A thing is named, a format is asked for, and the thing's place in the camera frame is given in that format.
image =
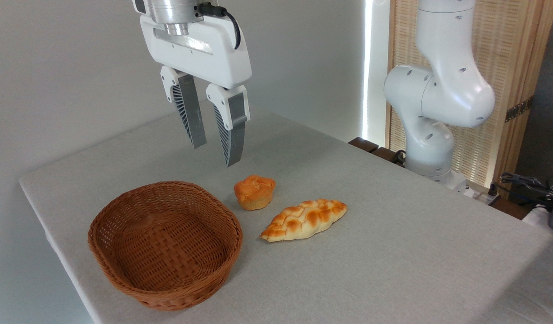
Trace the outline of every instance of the muffin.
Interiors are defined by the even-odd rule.
[[[247,211],[264,208],[272,201],[276,183],[270,178],[251,175],[234,185],[234,194],[239,205]]]

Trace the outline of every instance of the bread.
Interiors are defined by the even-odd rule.
[[[264,208],[272,201],[276,183],[270,178],[251,175],[234,185],[234,194],[239,205],[247,211]]]
[[[346,210],[346,205],[338,200],[305,201],[276,215],[260,238],[268,242],[306,239],[327,230]]]

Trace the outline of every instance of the brown woven basket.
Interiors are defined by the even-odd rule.
[[[241,246],[234,214],[201,187],[180,181],[123,193],[89,230],[90,250],[112,285],[158,310],[212,296]]]

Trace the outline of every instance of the robotic arm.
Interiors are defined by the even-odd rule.
[[[495,104],[472,56],[475,2],[418,0],[416,46],[432,68],[396,66],[385,81],[406,135],[406,168],[459,192],[466,178],[451,170],[454,138],[444,123],[477,127]]]
[[[207,99],[227,166],[238,162],[250,120],[243,86],[252,76],[245,39],[225,8],[204,0],[134,0],[148,50],[163,64],[166,97],[181,115],[194,148],[206,143],[194,76],[210,82]]]

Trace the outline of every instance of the black cable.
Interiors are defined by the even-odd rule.
[[[229,17],[230,20],[233,22],[234,34],[237,39],[237,43],[234,49],[237,50],[239,48],[241,43],[240,27],[238,26],[237,20],[233,17],[233,15],[229,14],[226,8],[221,6],[213,6],[210,2],[208,2],[208,4],[200,4],[198,6],[198,12],[200,12],[204,16]]]
[[[523,185],[528,189],[545,195],[553,195],[553,189],[548,188],[548,186],[545,187],[540,181],[538,181],[537,178],[533,178],[531,176],[522,176],[505,172],[500,176],[500,181],[502,183],[515,183]]]
[[[392,163],[400,162],[400,164],[404,164],[404,161],[406,160],[406,151],[405,150],[398,150],[396,151],[396,154],[394,154],[394,157],[392,158]]]
[[[229,12],[225,12],[225,15],[227,17],[230,18],[230,20],[233,21],[233,26],[234,26],[234,33],[237,37],[237,45],[234,47],[235,50],[238,49],[238,47],[240,46],[240,39],[241,39],[241,35],[240,35],[240,28],[238,27],[238,23],[237,23],[237,20],[234,19],[233,15],[229,14]]]
[[[545,201],[545,200],[539,200],[539,199],[534,199],[534,198],[530,198],[530,197],[527,197],[527,196],[523,196],[523,195],[520,195],[518,193],[515,193],[514,191],[510,190],[510,189],[506,189],[504,188],[503,186],[500,186],[498,185],[498,188],[506,191],[507,193],[511,194],[511,195],[514,195],[516,197],[519,197],[520,199],[524,199],[524,200],[527,200],[527,201],[530,201],[532,203],[538,203],[539,205],[548,205],[548,207],[553,207],[553,203],[552,203],[552,200],[550,201],[551,203],[548,203],[548,201]]]

